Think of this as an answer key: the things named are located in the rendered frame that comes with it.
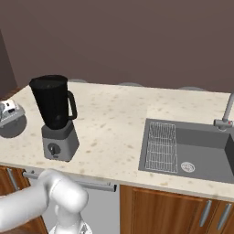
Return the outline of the grey dishwasher front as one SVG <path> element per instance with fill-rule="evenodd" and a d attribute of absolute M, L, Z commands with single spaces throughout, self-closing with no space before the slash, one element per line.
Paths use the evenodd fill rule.
<path fill-rule="evenodd" d="M 81 212 L 93 234 L 120 234 L 120 193 L 85 188 L 88 205 Z"/>

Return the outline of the brown wooden cupboard door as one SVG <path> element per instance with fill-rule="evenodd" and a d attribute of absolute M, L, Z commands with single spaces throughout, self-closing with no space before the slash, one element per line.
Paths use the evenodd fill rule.
<path fill-rule="evenodd" d="M 221 214 L 224 211 L 226 204 L 229 202 L 220 201 L 218 203 L 218 208 L 216 210 L 215 217 L 213 219 L 213 230 L 211 234 L 234 234 L 234 203 L 230 203 L 232 205 L 229 215 L 227 217 L 226 222 L 222 226 L 221 230 L 217 230 L 217 225 L 220 219 Z"/>
<path fill-rule="evenodd" d="M 207 220 L 202 211 L 212 201 Z M 216 200 L 120 185 L 120 234 L 206 234 Z"/>
<path fill-rule="evenodd" d="M 10 170 L 19 189 L 30 186 L 29 180 L 26 177 L 23 177 L 25 169 L 10 167 Z M 7 173 L 7 167 L 0 165 L 0 196 L 8 195 L 15 191 L 10 175 Z M 18 228 L 0 232 L 0 234 L 48 234 L 48 231 L 45 226 L 44 219 L 42 217 L 38 217 Z"/>

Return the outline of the black jug grey base blender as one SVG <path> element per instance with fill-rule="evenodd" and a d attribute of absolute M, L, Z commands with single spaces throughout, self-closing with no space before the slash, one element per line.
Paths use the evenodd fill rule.
<path fill-rule="evenodd" d="M 44 156 L 69 162 L 80 142 L 73 121 L 78 117 L 68 79 L 62 75 L 33 78 L 29 86 L 35 97 L 44 125 L 41 128 Z"/>

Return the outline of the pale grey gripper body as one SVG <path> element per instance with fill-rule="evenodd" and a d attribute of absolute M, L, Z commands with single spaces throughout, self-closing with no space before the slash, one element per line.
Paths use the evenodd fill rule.
<path fill-rule="evenodd" d="M 5 125 L 17 120 L 24 114 L 25 111 L 21 106 L 5 108 L 3 111 L 0 111 L 0 128 L 3 128 Z"/>

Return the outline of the grey sink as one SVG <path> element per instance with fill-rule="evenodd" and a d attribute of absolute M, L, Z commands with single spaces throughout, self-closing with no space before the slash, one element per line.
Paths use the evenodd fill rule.
<path fill-rule="evenodd" d="M 150 122 L 175 125 L 177 173 L 165 173 L 144 167 Z M 234 128 L 222 132 L 210 124 L 147 119 L 138 169 L 234 184 Z"/>

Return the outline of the grey tap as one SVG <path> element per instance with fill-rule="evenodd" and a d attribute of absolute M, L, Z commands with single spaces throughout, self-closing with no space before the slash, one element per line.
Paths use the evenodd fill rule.
<path fill-rule="evenodd" d="M 226 106 L 226 110 L 221 120 L 215 119 L 213 125 L 220 131 L 226 131 L 228 128 L 234 126 L 234 122 L 229 119 L 230 111 L 234 103 L 234 92 L 229 95 L 229 100 Z"/>

